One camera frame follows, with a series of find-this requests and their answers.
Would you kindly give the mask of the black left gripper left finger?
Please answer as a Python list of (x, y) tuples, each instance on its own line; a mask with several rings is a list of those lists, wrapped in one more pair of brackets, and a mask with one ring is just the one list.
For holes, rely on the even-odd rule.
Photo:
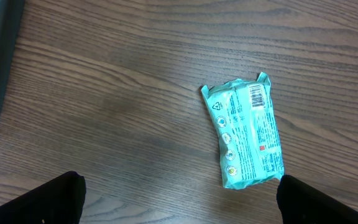
[(69, 171), (1, 205), (0, 223), (79, 224), (85, 195), (85, 178)]

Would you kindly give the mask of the teal white wipes packet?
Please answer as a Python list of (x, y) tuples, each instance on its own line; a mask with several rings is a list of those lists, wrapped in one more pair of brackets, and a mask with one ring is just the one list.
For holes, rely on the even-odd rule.
[(252, 82), (236, 79), (201, 88), (219, 138), (225, 189), (241, 190), (285, 173), (271, 85), (262, 72)]

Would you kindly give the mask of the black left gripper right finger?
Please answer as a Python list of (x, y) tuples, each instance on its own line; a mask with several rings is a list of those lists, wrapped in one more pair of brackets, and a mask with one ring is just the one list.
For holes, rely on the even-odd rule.
[(283, 224), (358, 224), (358, 211), (291, 175), (277, 189)]

